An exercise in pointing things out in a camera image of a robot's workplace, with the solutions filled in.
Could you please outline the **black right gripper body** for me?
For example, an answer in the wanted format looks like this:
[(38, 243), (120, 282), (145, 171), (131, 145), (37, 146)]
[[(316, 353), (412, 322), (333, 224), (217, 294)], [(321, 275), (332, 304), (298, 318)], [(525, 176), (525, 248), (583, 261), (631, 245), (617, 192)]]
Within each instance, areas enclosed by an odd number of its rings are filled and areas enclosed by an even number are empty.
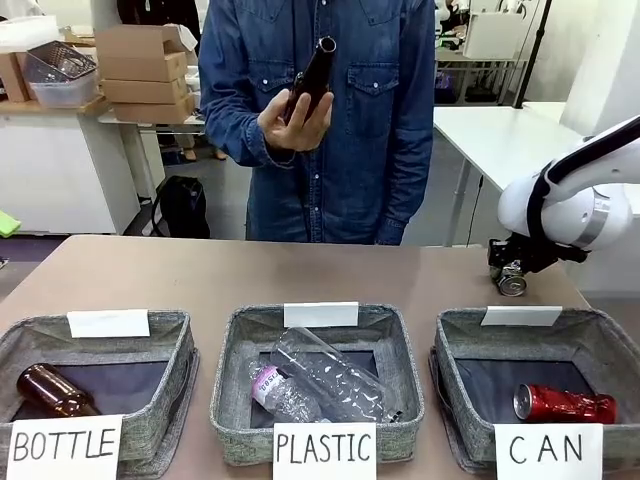
[(539, 273), (559, 260), (583, 263), (588, 252), (548, 240), (534, 240), (513, 233), (507, 240), (505, 265), (516, 265), (523, 274)]

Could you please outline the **person's right hand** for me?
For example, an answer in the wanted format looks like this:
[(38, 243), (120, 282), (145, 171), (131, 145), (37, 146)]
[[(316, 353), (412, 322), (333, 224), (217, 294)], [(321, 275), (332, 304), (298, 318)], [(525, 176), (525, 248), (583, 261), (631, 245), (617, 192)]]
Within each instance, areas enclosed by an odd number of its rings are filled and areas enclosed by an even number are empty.
[(258, 115), (260, 127), (266, 143), (276, 150), (292, 150), (295, 152), (312, 151), (319, 147), (331, 125), (334, 95), (326, 92), (318, 105), (308, 116), (311, 97), (303, 93), (291, 114), (288, 122), (284, 114), (290, 92), (281, 90)]

